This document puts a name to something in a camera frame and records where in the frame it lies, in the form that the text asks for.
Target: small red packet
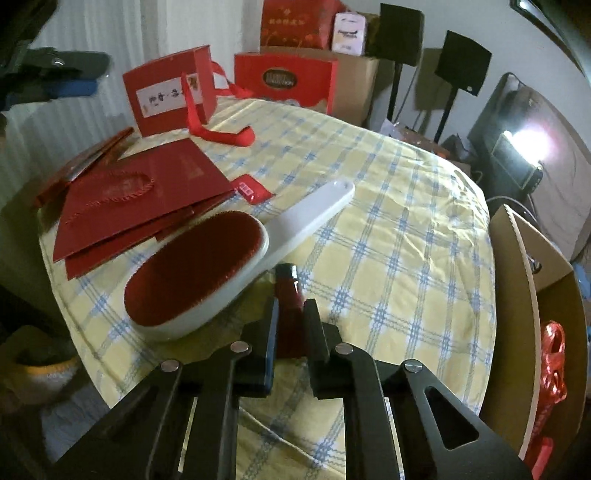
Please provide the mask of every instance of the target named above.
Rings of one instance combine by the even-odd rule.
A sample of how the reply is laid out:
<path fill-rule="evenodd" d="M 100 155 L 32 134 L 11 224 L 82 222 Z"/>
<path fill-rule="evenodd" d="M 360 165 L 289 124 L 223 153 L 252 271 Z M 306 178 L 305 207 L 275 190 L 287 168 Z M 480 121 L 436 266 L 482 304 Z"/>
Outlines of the small red packet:
<path fill-rule="evenodd" d="M 251 205 L 266 202 L 274 195 L 248 174 L 240 175 L 230 184 Z"/>

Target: red gift bag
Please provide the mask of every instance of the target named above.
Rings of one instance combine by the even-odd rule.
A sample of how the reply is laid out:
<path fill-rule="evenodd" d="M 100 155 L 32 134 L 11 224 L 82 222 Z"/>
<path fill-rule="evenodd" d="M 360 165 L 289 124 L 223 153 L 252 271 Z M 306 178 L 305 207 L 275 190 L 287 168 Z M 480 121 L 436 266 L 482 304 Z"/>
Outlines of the red gift bag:
<path fill-rule="evenodd" d="M 265 0 L 261 45 L 330 50 L 335 15 L 346 11 L 340 0 Z"/>
<path fill-rule="evenodd" d="M 181 74 L 188 74 L 191 93 L 203 124 L 217 107 L 209 46 L 190 48 L 149 61 L 123 74 L 127 96 L 143 137 L 187 126 L 187 104 Z"/>

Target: white handle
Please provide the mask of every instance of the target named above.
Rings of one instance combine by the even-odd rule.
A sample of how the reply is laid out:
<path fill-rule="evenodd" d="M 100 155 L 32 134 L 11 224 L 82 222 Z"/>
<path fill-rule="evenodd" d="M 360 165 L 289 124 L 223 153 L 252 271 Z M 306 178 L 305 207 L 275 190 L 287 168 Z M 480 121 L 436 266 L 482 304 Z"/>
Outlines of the white handle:
<path fill-rule="evenodd" d="M 353 198 L 355 185 L 347 180 L 330 181 L 302 201 L 265 224 L 269 248 L 255 267 L 256 278 L 277 265 L 306 238 L 339 213 Z"/>
<path fill-rule="evenodd" d="M 209 297 L 161 325 L 144 327 L 132 323 L 134 328 L 145 338 L 156 341 L 177 339 L 199 328 L 224 309 L 260 274 L 277 265 L 307 237 L 339 213 L 354 194 L 355 185 L 347 180 L 335 180 L 322 185 L 266 225 L 261 224 L 261 249 Z"/>

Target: blue checkered pattern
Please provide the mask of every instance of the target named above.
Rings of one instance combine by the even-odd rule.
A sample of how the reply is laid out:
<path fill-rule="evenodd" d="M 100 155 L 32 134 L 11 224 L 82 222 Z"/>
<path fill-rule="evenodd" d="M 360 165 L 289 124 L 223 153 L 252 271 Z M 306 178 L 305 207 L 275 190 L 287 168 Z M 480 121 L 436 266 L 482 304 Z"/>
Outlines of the blue checkered pattern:
<path fill-rule="evenodd" d="M 329 179 L 354 181 L 350 205 L 287 258 L 298 265 L 304 294 L 317 300 L 323 320 L 338 325 L 345 341 L 388 362 L 418 358 L 478 411 L 496 327 L 489 218 L 478 188 L 434 155 L 287 105 L 225 99 L 210 127 L 246 125 L 257 137 L 249 148 L 194 141 L 229 178 L 250 173 L 275 196 L 254 207 L 235 196 L 220 208 L 264 223 Z M 186 136 L 145 138 L 129 153 Z M 207 358 L 235 340 L 272 292 L 263 277 L 198 331 L 150 345 L 133 330 L 123 292 L 162 244 L 148 240 L 68 282 L 63 262 L 50 261 L 55 234 L 53 228 L 41 237 L 53 290 L 109 405 L 163 359 Z M 342 479 L 343 428 L 342 402 L 311 396 L 305 362 L 278 362 L 271 396 L 242 400 L 237 477 Z"/>

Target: red bottle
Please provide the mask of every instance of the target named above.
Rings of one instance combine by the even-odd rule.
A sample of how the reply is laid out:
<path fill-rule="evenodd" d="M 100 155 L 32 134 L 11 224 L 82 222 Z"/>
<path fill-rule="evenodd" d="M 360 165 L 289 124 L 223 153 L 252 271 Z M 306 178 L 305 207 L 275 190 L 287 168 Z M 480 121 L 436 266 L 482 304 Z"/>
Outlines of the red bottle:
<path fill-rule="evenodd" d="M 301 358 L 306 355 L 304 299 L 294 264 L 282 263 L 275 267 L 275 297 L 279 301 L 277 358 Z"/>

